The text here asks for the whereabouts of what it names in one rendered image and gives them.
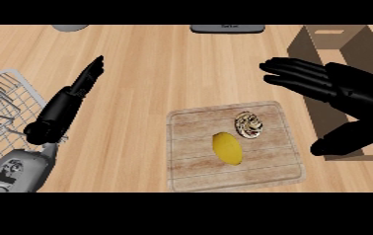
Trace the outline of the brown cardboard box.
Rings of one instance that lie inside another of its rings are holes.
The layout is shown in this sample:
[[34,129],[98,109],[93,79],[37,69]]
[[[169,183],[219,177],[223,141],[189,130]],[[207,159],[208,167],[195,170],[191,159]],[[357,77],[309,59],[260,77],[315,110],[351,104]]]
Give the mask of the brown cardboard box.
[[[288,54],[316,64],[340,62],[373,74],[373,31],[366,25],[304,25]],[[306,97],[318,141],[312,154],[326,161],[373,162],[373,109],[350,118],[328,103]]]

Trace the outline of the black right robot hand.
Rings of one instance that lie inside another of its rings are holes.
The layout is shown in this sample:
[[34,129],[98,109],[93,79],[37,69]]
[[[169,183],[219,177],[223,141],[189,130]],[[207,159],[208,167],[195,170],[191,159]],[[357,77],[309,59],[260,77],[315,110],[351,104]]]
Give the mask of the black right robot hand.
[[348,114],[347,122],[312,145],[312,154],[347,155],[373,144],[373,74],[329,62],[319,65],[288,57],[273,57],[260,64],[269,72],[264,81],[319,100]]

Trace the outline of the yellow lemon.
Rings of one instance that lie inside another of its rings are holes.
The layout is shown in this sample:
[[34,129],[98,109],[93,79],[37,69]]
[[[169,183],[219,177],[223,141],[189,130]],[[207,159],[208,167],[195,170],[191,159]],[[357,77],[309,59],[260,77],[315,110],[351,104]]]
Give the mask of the yellow lemon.
[[225,163],[231,165],[241,164],[244,159],[242,147],[231,133],[219,132],[213,135],[213,150]]

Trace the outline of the wooden cutting board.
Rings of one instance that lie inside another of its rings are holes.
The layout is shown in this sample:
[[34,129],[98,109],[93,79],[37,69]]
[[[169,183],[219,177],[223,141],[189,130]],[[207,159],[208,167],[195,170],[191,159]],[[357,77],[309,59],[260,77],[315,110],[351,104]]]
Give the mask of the wooden cutting board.
[[307,176],[275,101],[170,112],[167,148],[173,192],[250,190],[298,183]]

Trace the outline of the pale grey round object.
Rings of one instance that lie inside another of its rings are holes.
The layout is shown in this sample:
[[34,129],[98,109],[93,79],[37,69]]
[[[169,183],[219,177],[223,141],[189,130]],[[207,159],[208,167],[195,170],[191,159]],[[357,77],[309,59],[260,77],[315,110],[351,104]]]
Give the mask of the pale grey round object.
[[65,33],[83,30],[89,25],[54,25],[54,28]]

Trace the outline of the dark grey flat appliance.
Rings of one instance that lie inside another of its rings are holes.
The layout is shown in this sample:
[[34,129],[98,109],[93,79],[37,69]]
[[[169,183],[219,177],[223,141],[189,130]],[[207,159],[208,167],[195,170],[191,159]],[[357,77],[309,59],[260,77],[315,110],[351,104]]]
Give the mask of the dark grey flat appliance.
[[266,30],[264,25],[192,25],[191,30],[198,34],[259,34]]

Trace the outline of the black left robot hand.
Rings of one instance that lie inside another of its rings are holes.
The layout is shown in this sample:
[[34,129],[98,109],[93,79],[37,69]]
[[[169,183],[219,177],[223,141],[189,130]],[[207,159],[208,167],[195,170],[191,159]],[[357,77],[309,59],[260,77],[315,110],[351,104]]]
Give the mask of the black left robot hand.
[[65,86],[51,99],[39,118],[31,122],[24,133],[36,145],[57,143],[71,126],[83,99],[104,73],[104,56],[99,56],[82,71],[76,81]]

